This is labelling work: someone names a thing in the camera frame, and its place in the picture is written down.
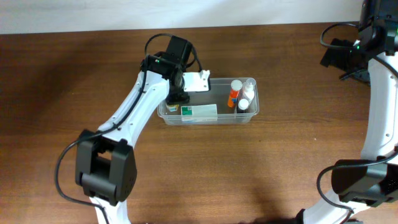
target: orange bottle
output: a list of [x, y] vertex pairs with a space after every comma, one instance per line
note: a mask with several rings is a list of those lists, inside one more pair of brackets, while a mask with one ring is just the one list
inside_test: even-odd
[[233, 80], [231, 83], [231, 92], [229, 93], [228, 106], [234, 108], [238, 102], [239, 91], [242, 89], [242, 82], [239, 80]]

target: green label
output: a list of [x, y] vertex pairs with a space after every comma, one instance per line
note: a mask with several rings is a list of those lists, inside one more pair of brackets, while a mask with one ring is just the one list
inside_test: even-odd
[[192, 107], [191, 106], [182, 106], [181, 114], [182, 115], [192, 115]]

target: small bottle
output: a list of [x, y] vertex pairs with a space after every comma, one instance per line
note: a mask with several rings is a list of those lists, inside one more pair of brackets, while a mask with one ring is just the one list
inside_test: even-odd
[[242, 89], [242, 82], [239, 80], [233, 80], [231, 83], [231, 91], [229, 93], [228, 106], [234, 108], [238, 101], [239, 91]]
[[249, 107], [247, 99], [239, 100], [238, 106], [236, 107], [236, 113], [246, 113]]
[[239, 100], [246, 99], [250, 105], [254, 99], [255, 86], [256, 86], [256, 81], [253, 78], [248, 78], [243, 85], [242, 93], [239, 96]]

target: white bottle cap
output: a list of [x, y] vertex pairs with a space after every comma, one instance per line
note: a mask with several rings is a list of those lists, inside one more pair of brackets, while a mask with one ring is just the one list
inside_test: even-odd
[[238, 107], [241, 110], [246, 110], [249, 107], [249, 102], [247, 99], [239, 100]]
[[233, 80], [231, 83], [231, 87], [234, 91], [239, 91], [242, 89], [242, 82], [239, 80]]
[[244, 86], [244, 91], [253, 91], [256, 81], [253, 78], [248, 78]]

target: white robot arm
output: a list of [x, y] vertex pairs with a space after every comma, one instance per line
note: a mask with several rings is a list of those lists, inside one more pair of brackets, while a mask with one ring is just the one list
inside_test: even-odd
[[[381, 53], [379, 58], [398, 70], [398, 55], [386, 56], [386, 53]], [[371, 102], [368, 133], [361, 158], [376, 161], [380, 156], [390, 156], [398, 143], [398, 81], [389, 69], [374, 59], [369, 61], [368, 71], [372, 85]], [[398, 157], [388, 163], [398, 165]], [[355, 214], [371, 208], [363, 202], [341, 202], [339, 195], [333, 190], [329, 190], [326, 197], [334, 203], [351, 207]], [[334, 207], [321, 199], [304, 211], [303, 222], [339, 224], [348, 213], [347, 209]]]
[[[152, 112], [162, 101], [170, 105], [189, 101], [187, 92], [209, 91], [210, 71], [201, 68], [194, 46], [187, 40], [170, 35], [166, 52], [147, 55], [137, 82], [122, 105], [97, 132], [84, 130], [58, 158], [55, 186], [59, 194], [71, 201], [95, 207], [99, 223], [130, 223], [126, 199], [137, 177], [133, 148]], [[190, 54], [194, 60], [188, 62]], [[199, 72], [185, 72], [197, 62]], [[66, 196], [58, 183], [58, 171], [64, 155], [78, 146], [75, 181], [83, 187], [91, 203]], [[111, 153], [111, 160], [99, 156]]]

